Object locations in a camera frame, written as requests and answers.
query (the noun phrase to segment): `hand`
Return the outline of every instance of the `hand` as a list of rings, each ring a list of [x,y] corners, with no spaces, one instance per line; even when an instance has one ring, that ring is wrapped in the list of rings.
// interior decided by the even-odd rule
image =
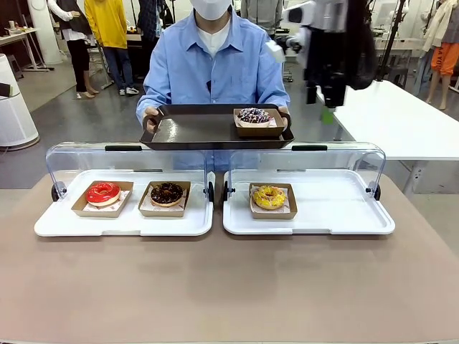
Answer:
[[[143,112],[143,117],[142,118],[145,118],[147,115],[153,115],[153,116],[157,116],[159,113],[158,113],[158,110],[152,106],[148,106],[145,111]],[[146,130],[149,132],[149,133],[154,133],[155,131],[155,125],[153,123],[152,120],[148,120],[148,122],[146,123]]]
[[[279,112],[290,114],[290,111],[288,111],[288,107],[286,106],[280,106]],[[284,122],[284,127],[286,127],[288,125],[287,118],[282,118],[282,121]]]

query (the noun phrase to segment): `orange pants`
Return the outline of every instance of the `orange pants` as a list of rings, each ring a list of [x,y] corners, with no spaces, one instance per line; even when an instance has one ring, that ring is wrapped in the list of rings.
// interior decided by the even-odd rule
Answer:
[[[432,58],[432,69],[441,75],[453,75],[454,66],[459,58],[459,43],[442,43],[436,47]]]

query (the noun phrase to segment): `blue shirt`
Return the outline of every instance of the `blue shirt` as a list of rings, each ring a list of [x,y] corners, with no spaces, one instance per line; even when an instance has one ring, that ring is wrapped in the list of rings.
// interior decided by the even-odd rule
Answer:
[[[143,84],[146,95],[137,105],[139,121],[148,106],[158,108],[165,104],[288,106],[282,65],[265,45],[269,39],[265,30],[233,11],[228,37],[212,59],[199,38],[192,11],[162,33],[151,54],[150,72]],[[228,152],[215,152],[214,168],[225,169],[228,159]]]

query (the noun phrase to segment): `purple sprinkled donut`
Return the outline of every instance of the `purple sprinkled donut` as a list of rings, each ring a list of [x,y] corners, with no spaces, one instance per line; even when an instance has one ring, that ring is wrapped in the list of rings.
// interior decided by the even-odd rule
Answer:
[[[266,123],[269,122],[271,117],[269,113],[264,111],[263,109],[257,109],[255,107],[248,107],[246,109],[242,109],[237,117],[247,123]]]

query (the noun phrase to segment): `black wheel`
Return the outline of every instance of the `black wheel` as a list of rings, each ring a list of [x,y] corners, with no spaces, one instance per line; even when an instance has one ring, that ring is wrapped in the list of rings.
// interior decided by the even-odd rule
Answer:
[[[214,203],[214,184],[209,182],[209,202]]]
[[[378,186],[376,187],[376,191],[374,192],[374,199],[376,199],[377,201],[379,201],[379,199],[381,198],[381,186]]]
[[[223,199],[223,202],[228,200],[228,182],[227,181],[224,182],[222,199]]]
[[[51,188],[51,198],[53,202],[57,202],[59,199],[59,194],[57,193],[56,186],[54,184]]]

